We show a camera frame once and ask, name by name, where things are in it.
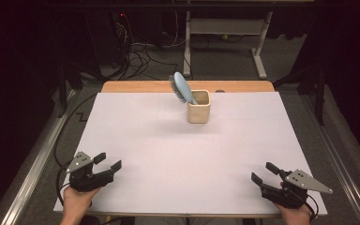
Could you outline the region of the person's legs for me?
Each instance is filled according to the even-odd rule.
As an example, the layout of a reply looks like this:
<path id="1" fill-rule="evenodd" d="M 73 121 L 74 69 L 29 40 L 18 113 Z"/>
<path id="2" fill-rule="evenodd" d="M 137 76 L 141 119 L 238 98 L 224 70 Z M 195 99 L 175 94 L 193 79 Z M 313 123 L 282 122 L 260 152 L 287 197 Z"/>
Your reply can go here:
<path id="1" fill-rule="evenodd" d="M 243 225 L 243 219 L 221 217 L 135 217 L 134 225 Z"/>

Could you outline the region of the aluminium floor rail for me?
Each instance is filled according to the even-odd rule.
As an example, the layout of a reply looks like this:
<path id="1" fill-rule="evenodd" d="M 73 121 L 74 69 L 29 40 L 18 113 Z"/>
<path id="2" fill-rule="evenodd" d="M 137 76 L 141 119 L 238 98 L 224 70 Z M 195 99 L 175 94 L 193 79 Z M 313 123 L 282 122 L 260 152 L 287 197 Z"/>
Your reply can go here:
<path id="1" fill-rule="evenodd" d="M 36 189 L 58 134 L 68 119 L 68 111 L 73 108 L 78 95 L 78 92 L 73 89 L 66 93 L 67 107 L 63 112 L 58 103 L 58 94 L 53 95 L 56 106 L 53 108 L 52 115 L 0 202 L 0 225 L 16 225 L 19 221 Z"/>
<path id="2" fill-rule="evenodd" d="M 360 224 L 360 145 L 332 97 L 324 102 L 323 124 L 315 114 L 314 97 L 301 96 L 325 145 L 327 156 Z"/>

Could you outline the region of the beige square cup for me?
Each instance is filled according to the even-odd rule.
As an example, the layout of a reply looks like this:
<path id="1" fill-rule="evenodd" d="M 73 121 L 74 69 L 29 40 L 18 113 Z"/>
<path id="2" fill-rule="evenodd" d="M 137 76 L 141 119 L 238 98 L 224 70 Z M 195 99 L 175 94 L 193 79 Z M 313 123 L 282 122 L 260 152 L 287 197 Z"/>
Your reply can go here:
<path id="1" fill-rule="evenodd" d="M 207 90 L 193 90 L 192 96 L 196 104 L 187 105 L 187 120 L 191 124 L 205 124 L 209 120 L 211 99 Z"/>

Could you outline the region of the white metal desk frame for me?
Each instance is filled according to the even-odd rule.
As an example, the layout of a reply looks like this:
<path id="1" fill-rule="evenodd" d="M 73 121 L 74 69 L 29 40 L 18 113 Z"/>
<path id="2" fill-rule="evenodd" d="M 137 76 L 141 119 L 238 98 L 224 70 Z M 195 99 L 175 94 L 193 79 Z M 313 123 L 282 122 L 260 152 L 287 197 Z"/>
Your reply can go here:
<path id="1" fill-rule="evenodd" d="M 196 19 L 190 12 L 186 16 L 186 38 L 184 50 L 183 74 L 191 75 L 191 49 L 190 37 L 192 35 L 236 35 L 258 36 L 259 42 L 250 50 L 258 75 L 262 80 L 267 79 L 267 74 L 261 59 L 261 51 L 273 16 L 272 11 L 265 13 L 264 19 L 236 20 L 236 19 Z"/>

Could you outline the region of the light blue hairbrush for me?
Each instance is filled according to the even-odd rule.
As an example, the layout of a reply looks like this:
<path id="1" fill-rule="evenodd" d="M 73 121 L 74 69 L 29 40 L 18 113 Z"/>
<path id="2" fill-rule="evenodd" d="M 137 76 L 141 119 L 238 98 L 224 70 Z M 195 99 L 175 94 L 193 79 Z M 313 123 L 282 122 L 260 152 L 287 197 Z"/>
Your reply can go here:
<path id="1" fill-rule="evenodd" d="M 188 82 L 180 72 L 175 72 L 173 75 L 170 75 L 169 82 L 171 89 L 182 103 L 187 102 L 192 105 L 197 105 L 197 101 L 192 95 Z"/>

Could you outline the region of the dark computer tower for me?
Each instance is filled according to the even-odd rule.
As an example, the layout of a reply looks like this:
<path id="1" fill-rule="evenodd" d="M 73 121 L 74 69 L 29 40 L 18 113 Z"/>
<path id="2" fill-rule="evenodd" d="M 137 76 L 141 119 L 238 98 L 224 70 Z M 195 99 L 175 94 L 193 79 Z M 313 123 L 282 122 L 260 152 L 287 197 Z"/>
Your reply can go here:
<path id="1" fill-rule="evenodd" d="M 123 65 L 126 48 L 117 35 L 116 19 L 110 11 L 92 11 L 85 14 L 97 60 L 101 65 Z"/>

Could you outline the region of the white table mat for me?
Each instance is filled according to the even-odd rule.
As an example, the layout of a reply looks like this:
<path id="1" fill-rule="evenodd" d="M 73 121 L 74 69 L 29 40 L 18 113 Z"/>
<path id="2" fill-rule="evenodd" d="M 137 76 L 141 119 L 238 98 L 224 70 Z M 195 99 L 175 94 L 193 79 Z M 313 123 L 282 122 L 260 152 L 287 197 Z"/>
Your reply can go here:
<path id="1" fill-rule="evenodd" d="M 122 164 L 92 214 L 274 217 L 250 176 L 278 186 L 266 163 L 309 170 L 277 92 L 214 93 L 205 124 L 172 93 L 100 93 L 78 148 L 106 153 L 97 171 Z"/>

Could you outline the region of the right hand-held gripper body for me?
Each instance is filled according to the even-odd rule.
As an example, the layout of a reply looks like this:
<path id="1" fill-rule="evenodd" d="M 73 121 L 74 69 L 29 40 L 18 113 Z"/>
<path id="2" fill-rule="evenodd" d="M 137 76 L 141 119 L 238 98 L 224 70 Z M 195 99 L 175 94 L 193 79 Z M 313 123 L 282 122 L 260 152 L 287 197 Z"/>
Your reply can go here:
<path id="1" fill-rule="evenodd" d="M 288 209 L 298 209 L 307 203 L 309 190 L 325 194 L 333 193 L 333 189 L 300 169 L 289 173 L 287 179 L 282 180 L 282 188 L 267 185 L 271 191 L 262 194 L 262 197 Z"/>

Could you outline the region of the black stand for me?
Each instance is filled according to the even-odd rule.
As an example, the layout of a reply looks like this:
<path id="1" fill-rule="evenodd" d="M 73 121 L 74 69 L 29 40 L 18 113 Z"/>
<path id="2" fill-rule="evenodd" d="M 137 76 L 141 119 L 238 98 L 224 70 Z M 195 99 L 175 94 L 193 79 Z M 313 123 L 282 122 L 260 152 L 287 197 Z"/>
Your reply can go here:
<path id="1" fill-rule="evenodd" d="M 57 74 L 60 103 L 58 117 L 61 118 L 67 110 L 67 83 L 69 83 L 72 89 L 81 90 L 83 88 L 83 82 L 77 64 L 71 61 L 60 62 L 57 66 Z"/>
<path id="2" fill-rule="evenodd" d="M 299 83 L 297 92 L 299 95 L 315 95 L 314 113 L 321 126 L 323 121 L 325 69 L 322 63 L 315 62 L 289 75 L 273 82 L 275 88 L 285 83 Z"/>

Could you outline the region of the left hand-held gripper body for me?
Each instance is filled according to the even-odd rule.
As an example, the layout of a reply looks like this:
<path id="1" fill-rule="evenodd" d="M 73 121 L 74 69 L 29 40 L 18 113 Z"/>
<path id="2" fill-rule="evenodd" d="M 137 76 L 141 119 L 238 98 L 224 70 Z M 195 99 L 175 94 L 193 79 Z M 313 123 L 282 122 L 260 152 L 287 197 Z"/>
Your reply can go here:
<path id="1" fill-rule="evenodd" d="M 79 192 L 88 192 L 104 186 L 104 172 L 93 173 L 93 157 L 78 152 L 67 167 L 69 184 Z"/>

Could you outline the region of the person's right hand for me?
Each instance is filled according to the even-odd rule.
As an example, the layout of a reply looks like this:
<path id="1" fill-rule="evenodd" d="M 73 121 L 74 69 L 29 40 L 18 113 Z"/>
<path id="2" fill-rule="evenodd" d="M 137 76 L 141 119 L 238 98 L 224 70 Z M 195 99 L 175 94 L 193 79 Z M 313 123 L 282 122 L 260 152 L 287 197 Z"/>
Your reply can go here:
<path id="1" fill-rule="evenodd" d="M 310 210 L 305 205 L 299 209 L 288 209 L 277 203 L 274 206 L 280 211 L 285 225 L 310 225 Z"/>

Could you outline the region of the person's left hand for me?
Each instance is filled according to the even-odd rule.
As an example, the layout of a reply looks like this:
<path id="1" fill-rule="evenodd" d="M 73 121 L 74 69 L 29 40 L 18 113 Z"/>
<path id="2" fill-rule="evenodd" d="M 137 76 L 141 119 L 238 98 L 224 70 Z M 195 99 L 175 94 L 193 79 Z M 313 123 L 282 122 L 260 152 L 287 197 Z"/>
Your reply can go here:
<path id="1" fill-rule="evenodd" d="M 79 192 L 72 187 L 64 190 L 64 210 L 60 225 L 80 225 L 93 197 L 100 187 L 88 192 Z"/>

